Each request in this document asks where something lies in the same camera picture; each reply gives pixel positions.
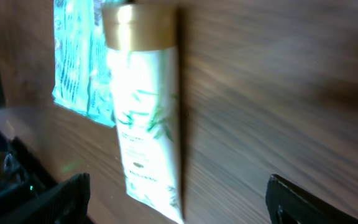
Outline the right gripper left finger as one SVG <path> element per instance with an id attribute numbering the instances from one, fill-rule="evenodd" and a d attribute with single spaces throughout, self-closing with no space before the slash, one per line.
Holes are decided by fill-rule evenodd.
<path id="1" fill-rule="evenodd" d="M 0 224 L 84 224 L 90 196 L 90 175 L 76 174 L 3 215 Z"/>

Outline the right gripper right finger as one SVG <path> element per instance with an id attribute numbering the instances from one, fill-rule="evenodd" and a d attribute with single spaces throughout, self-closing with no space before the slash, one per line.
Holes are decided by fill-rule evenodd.
<path id="1" fill-rule="evenodd" d="M 358 219 L 278 174 L 269 177 L 265 203 L 273 224 L 358 224 Z"/>

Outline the teal snack packet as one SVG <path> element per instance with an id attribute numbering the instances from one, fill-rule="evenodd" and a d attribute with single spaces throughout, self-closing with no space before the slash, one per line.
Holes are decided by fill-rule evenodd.
<path id="1" fill-rule="evenodd" d="M 100 0 L 54 0 L 56 105 L 114 127 Z"/>

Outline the white tube with gold cap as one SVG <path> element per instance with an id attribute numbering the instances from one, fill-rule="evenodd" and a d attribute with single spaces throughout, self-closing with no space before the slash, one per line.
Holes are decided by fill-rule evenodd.
<path id="1" fill-rule="evenodd" d="M 102 17 L 126 192 L 182 223 L 177 9 L 106 3 Z"/>

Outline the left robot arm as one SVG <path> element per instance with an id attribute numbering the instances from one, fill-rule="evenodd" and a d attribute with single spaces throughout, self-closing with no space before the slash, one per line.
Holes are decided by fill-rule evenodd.
<path id="1" fill-rule="evenodd" d="M 0 132 L 0 217 L 56 185 L 19 138 L 8 140 Z"/>

